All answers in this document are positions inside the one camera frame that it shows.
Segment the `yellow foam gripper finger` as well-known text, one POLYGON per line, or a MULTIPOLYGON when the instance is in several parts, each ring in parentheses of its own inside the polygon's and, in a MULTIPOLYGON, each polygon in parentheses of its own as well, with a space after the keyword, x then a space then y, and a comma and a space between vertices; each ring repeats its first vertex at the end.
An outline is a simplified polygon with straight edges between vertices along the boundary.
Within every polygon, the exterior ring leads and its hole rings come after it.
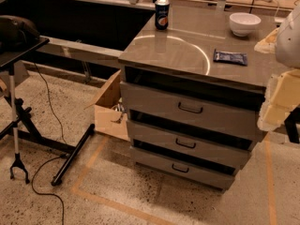
POLYGON ((262 131, 273 131, 300 105, 300 69, 272 75, 264 98, 257 125, 262 131))
POLYGON ((274 53, 275 45, 277 41, 278 28, 274 29, 264 39, 259 41, 255 46, 254 50, 259 53, 274 53))

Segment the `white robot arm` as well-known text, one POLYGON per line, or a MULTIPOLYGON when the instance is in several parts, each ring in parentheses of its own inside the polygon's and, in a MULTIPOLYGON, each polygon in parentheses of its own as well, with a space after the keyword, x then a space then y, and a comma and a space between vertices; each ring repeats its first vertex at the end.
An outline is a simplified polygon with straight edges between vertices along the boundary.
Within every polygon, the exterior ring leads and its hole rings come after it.
POLYGON ((272 75, 268 81, 265 101, 257 122, 262 131, 279 128, 300 105, 300 6, 297 6, 254 50, 273 53, 276 60, 292 70, 272 75))

